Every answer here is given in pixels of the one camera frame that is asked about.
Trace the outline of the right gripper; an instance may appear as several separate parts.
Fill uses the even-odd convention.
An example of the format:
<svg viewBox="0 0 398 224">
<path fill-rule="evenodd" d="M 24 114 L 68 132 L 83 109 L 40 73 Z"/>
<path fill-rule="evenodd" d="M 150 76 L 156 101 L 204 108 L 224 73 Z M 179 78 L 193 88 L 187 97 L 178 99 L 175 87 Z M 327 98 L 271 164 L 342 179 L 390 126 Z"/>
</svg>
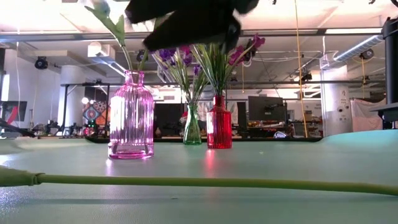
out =
<svg viewBox="0 0 398 224">
<path fill-rule="evenodd" d="M 146 49 L 156 51 L 192 44 L 218 44 L 221 52 L 232 50 L 241 24 L 234 12 L 247 14 L 258 0 L 130 0 L 124 13 L 130 23 L 148 21 L 175 10 L 182 19 L 169 17 L 144 40 Z"/>
</svg>

